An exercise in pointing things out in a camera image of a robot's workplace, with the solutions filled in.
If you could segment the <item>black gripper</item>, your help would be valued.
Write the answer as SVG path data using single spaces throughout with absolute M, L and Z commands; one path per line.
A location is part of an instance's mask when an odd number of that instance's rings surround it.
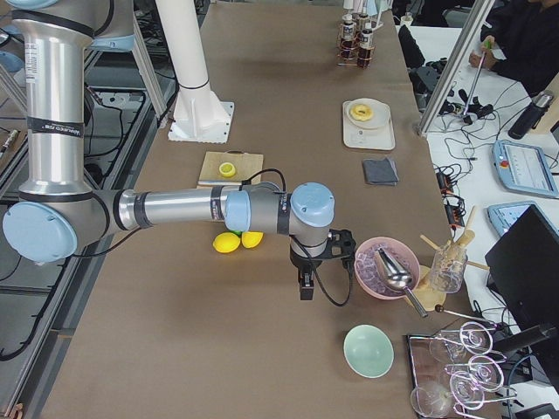
M 318 267 L 332 257 L 332 241 L 327 239 L 322 253 L 312 256 L 311 248 L 303 245 L 297 238 L 290 243 L 290 260 L 298 269 L 299 291 L 301 300 L 312 300 L 314 297 L 314 279 L 319 279 Z

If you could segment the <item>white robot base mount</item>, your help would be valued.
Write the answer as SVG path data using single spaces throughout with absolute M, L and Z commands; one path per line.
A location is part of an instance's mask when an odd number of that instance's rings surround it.
M 210 87 L 194 3 L 162 0 L 156 7 L 179 87 L 169 139 L 226 143 L 234 104 L 222 102 Z

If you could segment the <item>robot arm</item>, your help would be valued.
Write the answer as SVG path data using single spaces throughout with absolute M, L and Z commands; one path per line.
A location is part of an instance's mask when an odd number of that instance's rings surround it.
M 135 43 L 129 1 L 15 1 L 24 37 L 29 176 L 3 217 L 9 245 L 49 263 L 123 230 L 160 223 L 222 221 L 234 231 L 291 239 L 300 296 L 313 297 L 317 267 L 331 257 L 335 199 L 322 184 L 293 192 L 263 182 L 173 192 L 96 191 L 84 179 L 84 53 L 129 51 Z

